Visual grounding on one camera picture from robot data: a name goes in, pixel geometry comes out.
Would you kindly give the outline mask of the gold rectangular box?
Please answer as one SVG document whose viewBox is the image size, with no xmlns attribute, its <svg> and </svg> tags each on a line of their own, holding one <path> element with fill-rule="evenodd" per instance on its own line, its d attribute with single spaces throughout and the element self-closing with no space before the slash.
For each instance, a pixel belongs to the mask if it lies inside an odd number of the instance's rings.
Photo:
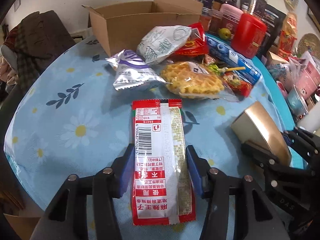
<svg viewBox="0 0 320 240">
<path fill-rule="evenodd" d="M 251 141 L 278 157 L 282 165 L 290 165 L 292 155 L 283 135 L 259 101 L 245 109 L 231 129 L 242 143 Z"/>
</svg>

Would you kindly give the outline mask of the red white snack stick packet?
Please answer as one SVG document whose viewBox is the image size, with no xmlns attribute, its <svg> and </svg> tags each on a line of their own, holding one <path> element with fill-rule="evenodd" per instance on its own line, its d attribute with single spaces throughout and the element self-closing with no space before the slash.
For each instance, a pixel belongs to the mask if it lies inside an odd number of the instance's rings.
<svg viewBox="0 0 320 240">
<path fill-rule="evenodd" d="M 196 218 L 181 108 L 180 99 L 132 103 L 132 219 L 136 226 L 173 225 Z"/>
</svg>

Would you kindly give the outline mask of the packaged yellow waffle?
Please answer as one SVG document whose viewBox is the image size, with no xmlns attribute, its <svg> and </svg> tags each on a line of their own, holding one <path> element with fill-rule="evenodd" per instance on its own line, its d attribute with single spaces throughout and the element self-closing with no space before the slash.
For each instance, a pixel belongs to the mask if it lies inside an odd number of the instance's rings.
<svg viewBox="0 0 320 240">
<path fill-rule="evenodd" d="M 167 64 L 160 76 L 167 82 L 167 89 L 182 98 L 238 101 L 227 82 L 200 63 L 184 61 Z"/>
</svg>

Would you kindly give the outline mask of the blue biscuit tube pack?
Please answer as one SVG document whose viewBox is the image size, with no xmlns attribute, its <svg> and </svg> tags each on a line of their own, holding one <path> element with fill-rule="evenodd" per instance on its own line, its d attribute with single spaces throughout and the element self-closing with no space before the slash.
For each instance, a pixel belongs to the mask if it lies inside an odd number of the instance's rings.
<svg viewBox="0 0 320 240">
<path fill-rule="evenodd" d="M 252 85 L 255 85 L 260 80 L 261 73 L 251 60 L 246 59 L 235 52 L 230 46 L 213 36 L 206 35 L 206 41 L 211 56 L 217 57 L 231 67 L 244 67 L 243 70 L 238 70 L 238 73 Z"/>
</svg>

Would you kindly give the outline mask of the red gold snack bag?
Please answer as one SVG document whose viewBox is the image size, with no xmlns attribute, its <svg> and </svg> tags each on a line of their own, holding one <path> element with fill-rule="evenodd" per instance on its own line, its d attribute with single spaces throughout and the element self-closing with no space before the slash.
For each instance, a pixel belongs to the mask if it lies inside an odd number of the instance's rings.
<svg viewBox="0 0 320 240">
<path fill-rule="evenodd" d="M 209 53 L 204 28 L 200 22 L 189 25 L 191 35 L 184 46 L 173 53 L 174 56 L 196 57 Z"/>
</svg>

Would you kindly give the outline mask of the white bread drawing snack bag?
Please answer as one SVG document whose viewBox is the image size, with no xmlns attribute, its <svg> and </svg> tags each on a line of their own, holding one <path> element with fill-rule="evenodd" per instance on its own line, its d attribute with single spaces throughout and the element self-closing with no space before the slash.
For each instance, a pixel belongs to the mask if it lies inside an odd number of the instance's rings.
<svg viewBox="0 0 320 240">
<path fill-rule="evenodd" d="M 186 44 L 191 30 L 183 25 L 156 26 L 142 38 L 136 53 L 147 64 L 161 63 Z"/>
</svg>

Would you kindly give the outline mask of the purple white snack bag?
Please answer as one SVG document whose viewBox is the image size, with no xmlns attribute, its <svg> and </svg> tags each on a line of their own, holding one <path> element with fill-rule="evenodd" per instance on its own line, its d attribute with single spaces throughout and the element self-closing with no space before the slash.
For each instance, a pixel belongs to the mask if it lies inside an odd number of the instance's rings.
<svg viewBox="0 0 320 240">
<path fill-rule="evenodd" d="M 115 90 L 149 90 L 167 82 L 134 51 L 124 49 L 106 59 L 116 71 Z"/>
</svg>

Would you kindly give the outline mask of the round woven fan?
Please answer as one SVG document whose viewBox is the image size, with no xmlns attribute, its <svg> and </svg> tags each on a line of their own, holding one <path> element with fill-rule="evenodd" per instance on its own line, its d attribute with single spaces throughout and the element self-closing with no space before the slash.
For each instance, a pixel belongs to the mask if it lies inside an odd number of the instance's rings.
<svg viewBox="0 0 320 240">
<path fill-rule="evenodd" d="M 305 51 L 319 59 L 320 41 L 315 34 L 307 33 L 300 39 L 297 48 L 298 55 L 302 55 Z"/>
</svg>

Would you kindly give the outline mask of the blue floral tablecloth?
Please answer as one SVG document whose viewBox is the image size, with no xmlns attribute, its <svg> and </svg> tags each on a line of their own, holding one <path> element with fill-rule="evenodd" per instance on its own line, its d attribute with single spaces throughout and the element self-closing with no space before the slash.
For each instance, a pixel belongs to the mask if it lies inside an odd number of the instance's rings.
<svg viewBox="0 0 320 240">
<path fill-rule="evenodd" d="M 183 99 L 185 143 L 199 156 L 234 177 L 251 175 L 260 184 L 263 172 L 240 150 L 231 123 L 260 102 L 280 130 L 293 129 L 285 99 L 265 66 L 250 64 L 261 79 L 250 95 L 225 99 Z M 36 80 L 5 127 L 4 152 L 18 181 L 45 209 L 70 174 L 87 177 L 112 164 L 132 142 L 132 102 L 170 99 L 166 87 L 115 90 L 115 70 L 95 37 L 76 44 Z"/>
</svg>

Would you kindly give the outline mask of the black coffee bag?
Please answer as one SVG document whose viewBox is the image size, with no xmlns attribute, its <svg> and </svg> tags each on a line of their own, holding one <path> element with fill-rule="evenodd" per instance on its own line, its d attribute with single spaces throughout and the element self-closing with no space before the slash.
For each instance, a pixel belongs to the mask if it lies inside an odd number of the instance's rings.
<svg viewBox="0 0 320 240">
<path fill-rule="evenodd" d="M 261 59 L 261 57 L 271 48 L 272 44 L 281 32 L 285 17 L 286 14 L 283 12 L 269 4 L 266 5 L 263 18 L 261 20 L 266 24 L 267 31 L 256 54 L 257 58 Z"/>
</svg>

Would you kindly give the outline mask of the green yellow pear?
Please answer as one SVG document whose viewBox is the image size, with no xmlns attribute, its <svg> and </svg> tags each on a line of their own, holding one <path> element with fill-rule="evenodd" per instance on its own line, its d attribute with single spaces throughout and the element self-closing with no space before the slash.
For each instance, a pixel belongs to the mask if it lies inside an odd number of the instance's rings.
<svg viewBox="0 0 320 240">
<path fill-rule="evenodd" d="M 231 39 L 232 33 L 228 28 L 220 28 L 218 30 L 218 36 L 222 40 L 228 41 Z"/>
</svg>

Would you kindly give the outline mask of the brown spice clear jar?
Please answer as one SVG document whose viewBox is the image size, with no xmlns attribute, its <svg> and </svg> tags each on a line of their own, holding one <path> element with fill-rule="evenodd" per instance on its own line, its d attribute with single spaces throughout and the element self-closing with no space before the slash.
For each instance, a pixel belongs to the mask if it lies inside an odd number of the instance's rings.
<svg viewBox="0 0 320 240">
<path fill-rule="evenodd" d="M 222 18 L 223 18 L 222 12 L 214 9 L 212 10 L 212 19 L 208 29 L 210 33 L 217 33 L 218 29 L 220 28 Z"/>
</svg>

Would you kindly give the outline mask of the pink lidded canister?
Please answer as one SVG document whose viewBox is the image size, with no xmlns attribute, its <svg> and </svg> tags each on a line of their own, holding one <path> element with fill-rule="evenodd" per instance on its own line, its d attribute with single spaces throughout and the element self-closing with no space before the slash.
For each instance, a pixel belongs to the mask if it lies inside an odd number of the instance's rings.
<svg viewBox="0 0 320 240">
<path fill-rule="evenodd" d="M 222 13 L 220 28 L 229 29 L 232 40 L 243 11 L 230 4 L 223 4 L 220 7 L 220 12 Z"/>
</svg>

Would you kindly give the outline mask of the brown jacket on chair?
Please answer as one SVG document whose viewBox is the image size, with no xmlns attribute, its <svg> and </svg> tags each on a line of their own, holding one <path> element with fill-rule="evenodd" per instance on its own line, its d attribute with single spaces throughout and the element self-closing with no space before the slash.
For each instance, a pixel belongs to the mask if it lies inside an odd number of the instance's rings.
<svg viewBox="0 0 320 240">
<path fill-rule="evenodd" d="M 26 93 L 47 67 L 75 41 L 55 11 L 33 12 L 21 20 L 15 40 L 18 84 Z"/>
</svg>

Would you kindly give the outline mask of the brown cardboard box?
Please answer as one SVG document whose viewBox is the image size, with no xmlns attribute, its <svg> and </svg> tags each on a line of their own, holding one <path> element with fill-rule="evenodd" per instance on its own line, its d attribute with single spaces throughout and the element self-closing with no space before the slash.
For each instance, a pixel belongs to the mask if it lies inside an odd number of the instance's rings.
<svg viewBox="0 0 320 240">
<path fill-rule="evenodd" d="M 123 49 L 136 50 L 141 39 L 156 26 L 191 25 L 200 19 L 203 4 L 195 0 L 126 2 L 92 8 L 93 34 L 109 56 Z"/>
</svg>

